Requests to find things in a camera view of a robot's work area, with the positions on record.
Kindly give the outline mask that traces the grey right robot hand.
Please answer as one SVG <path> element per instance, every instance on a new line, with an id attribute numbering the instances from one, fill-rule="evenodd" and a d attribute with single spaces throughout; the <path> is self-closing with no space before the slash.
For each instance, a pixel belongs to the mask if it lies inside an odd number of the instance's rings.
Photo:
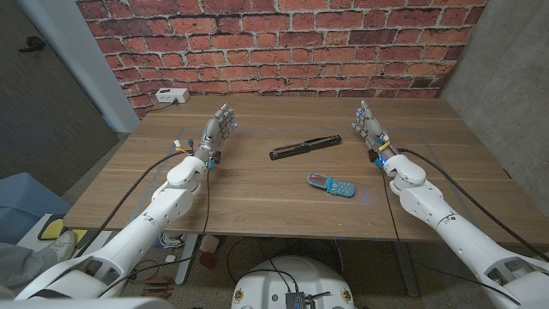
<path id="1" fill-rule="evenodd" d="M 363 137 L 366 147 L 384 163 L 398 154 L 392 147 L 387 131 L 374 118 L 366 100 L 361 101 L 360 108 L 355 113 L 352 127 Z"/>

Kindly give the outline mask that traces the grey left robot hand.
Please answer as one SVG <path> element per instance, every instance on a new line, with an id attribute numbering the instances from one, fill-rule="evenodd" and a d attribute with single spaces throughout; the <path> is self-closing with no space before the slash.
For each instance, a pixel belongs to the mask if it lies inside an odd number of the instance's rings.
<path id="1" fill-rule="evenodd" d="M 193 156 L 207 162 L 236 127 L 234 110 L 226 103 L 208 120 Z"/>

